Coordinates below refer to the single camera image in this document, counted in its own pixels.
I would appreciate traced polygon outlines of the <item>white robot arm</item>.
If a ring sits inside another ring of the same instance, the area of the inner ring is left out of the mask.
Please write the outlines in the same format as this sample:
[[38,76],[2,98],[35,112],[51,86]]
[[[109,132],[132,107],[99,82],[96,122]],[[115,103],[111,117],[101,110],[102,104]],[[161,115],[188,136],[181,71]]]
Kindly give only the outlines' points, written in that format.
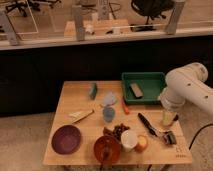
[[162,124],[170,126],[188,100],[213,115],[213,88],[205,84],[207,68],[198,62],[169,71],[165,76],[166,87],[158,99],[164,107]]

